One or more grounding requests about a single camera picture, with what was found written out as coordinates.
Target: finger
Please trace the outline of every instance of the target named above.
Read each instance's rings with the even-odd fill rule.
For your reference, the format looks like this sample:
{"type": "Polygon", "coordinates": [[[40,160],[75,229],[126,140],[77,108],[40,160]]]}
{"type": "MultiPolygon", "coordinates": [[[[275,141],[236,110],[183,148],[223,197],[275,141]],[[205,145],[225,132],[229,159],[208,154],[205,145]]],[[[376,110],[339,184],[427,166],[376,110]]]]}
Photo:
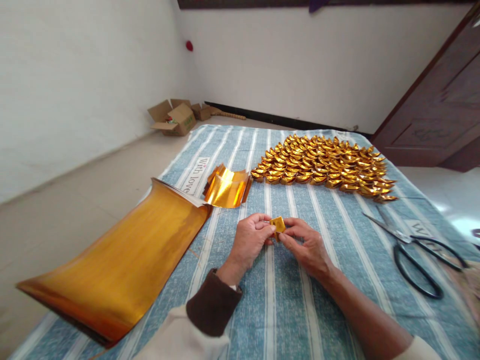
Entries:
{"type": "Polygon", "coordinates": [[[277,229],[277,227],[275,225],[269,225],[269,226],[265,226],[263,229],[259,230],[259,232],[260,232],[261,237],[263,239],[267,239],[274,234],[276,229],[277,229]]]}
{"type": "Polygon", "coordinates": [[[307,223],[304,220],[299,219],[297,217],[287,217],[287,218],[283,219],[283,222],[285,223],[285,225],[290,226],[290,227],[295,226],[295,225],[298,225],[298,226],[307,225],[307,223]]]}
{"type": "Polygon", "coordinates": [[[267,226],[269,226],[269,225],[270,225],[269,222],[260,221],[260,222],[257,222],[257,223],[255,224],[255,229],[257,229],[257,230],[262,230],[264,227],[267,227],[267,226]]]}
{"type": "Polygon", "coordinates": [[[294,225],[292,227],[287,228],[284,233],[287,235],[290,235],[291,237],[296,236],[296,237],[306,237],[309,232],[312,231],[311,229],[302,227],[300,225],[294,225]]]}
{"type": "Polygon", "coordinates": [[[304,247],[298,244],[295,239],[284,232],[278,234],[280,242],[298,259],[300,253],[304,250],[304,247]]]}
{"type": "Polygon", "coordinates": [[[272,217],[264,213],[256,212],[247,217],[246,219],[253,221],[254,223],[258,223],[260,221],[270,221],[272,220],[272,217]]]}

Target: blue striped bedsheet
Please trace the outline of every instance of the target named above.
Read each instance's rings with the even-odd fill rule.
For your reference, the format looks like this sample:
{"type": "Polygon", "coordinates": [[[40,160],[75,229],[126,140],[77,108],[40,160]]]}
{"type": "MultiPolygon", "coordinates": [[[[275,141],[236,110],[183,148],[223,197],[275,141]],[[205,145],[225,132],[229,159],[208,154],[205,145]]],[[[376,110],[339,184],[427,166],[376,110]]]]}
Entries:
{"type": "MultiPolygon", "coordinates": [[[[234,171],[252,169],[265,150],[294,131],[241,126],[202,125],[170,166],[159,176],[182,188],[200,157],[209,158],[202,183],[225,163],[234,171]]],[[[337,136],[341,141],[369,147],[363,136],[336,130],[295,131],[307,135],[337,136]]],[[[404,232],[405,220],[419,220],[435,236],[452,245],[468,260],[478,252],[442,217],[430,201],[389,161],[388,178],[398,180],[393,195],[399,200],[384,209],[404,232]]],[[[413,257],[438,280],[443,300],[424,297],[401,277],[394,262],[394,240],[362,212],[379,217],[371,199],[324,186],[269,185],[254,182],[247,202],[236,209],[214,208],[162,292],[138,325],[99,359],[131,359],[149,341],[168,311],[184,304],[199,289],[209,269],[228,256],[236,224],[252,213],[298,217],[323,236],[336,266],[400,325],[427,341],[444,359],[476,359],[480,354],[478,329],[455,286],[439,264],[411,248],[413,257]]],[[[240,286],[243,298],[226,333],[231,342],[222,359],[363,359],[362,350],[342,313],[325,290],[299,267],[280,244],[262,250],[240,286]]],[[[12,359],[89,359],[104,349],[52,312],[42,320],[12,359]]]]}

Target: dark window frame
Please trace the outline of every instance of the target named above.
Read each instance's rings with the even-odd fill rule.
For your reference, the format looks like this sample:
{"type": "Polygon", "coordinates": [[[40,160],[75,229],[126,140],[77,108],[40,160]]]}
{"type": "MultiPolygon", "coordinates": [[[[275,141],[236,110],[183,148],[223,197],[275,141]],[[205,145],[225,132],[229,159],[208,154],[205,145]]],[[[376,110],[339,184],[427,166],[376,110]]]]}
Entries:
{"type": "MultiPolygon", "coordinates": [[[[309,0],[178,0],[180,9],[248,9],[308,7],[309,0]]],[[[330,0],[327,6],[473,4],[475,0],[330,0]]]]}

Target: white sleeve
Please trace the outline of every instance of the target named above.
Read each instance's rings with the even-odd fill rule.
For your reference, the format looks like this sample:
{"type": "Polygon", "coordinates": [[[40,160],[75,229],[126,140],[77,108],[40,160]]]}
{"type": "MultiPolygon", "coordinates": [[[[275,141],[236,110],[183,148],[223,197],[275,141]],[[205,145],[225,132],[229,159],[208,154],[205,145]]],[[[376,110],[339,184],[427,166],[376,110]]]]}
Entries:
{"type": "Polygon", "coordinates": [[[217,359],[230,340],[208,336],[195,327],[185,305],[170,310],[165,321],[135,360],[217,359]]]}
{"type": "Polygon", "coordinates": [[[407,350],[393,360],[441,360],[440,356],[421,337],[415,336],[407,350]]]}

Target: cardboard box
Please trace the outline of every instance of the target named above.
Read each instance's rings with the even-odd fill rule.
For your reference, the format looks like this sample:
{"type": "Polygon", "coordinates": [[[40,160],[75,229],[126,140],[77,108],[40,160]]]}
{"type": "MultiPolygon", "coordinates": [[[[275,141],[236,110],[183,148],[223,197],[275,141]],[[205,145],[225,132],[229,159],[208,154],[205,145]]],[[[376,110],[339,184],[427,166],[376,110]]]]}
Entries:
{"type": "Polygon", "coordinates": [[[198,103],[192,105],[191,109],[193,110],[193,114],[195,115],[195,119],[197,120],[205,121],[210,119],[210,117],[212,116],[210,105],[203,104],[200,107],[200,104],[198,103]]]}
{"type": "Polygon", "coordinates": [[[197,123],[192,109],[187,106],[184,100],[174,109],[170,106],[169,101],[165,100],[149,108],[148,113],[155,121],[150,128],[161,130],[163,135],[167,136],[185,136],[197,123]],[[169,118],[172,118],[175,123],[168,123],[169,118]]]}
{"type": "Polygon", "coordinates": [[[190,100],[170,99],[170,102],[171,102],[171,107],[174,108],[174,109],[179,107],[181,104],[185,104],[189,108],[192,107],[192,104],[190,103],[190,100]]]}

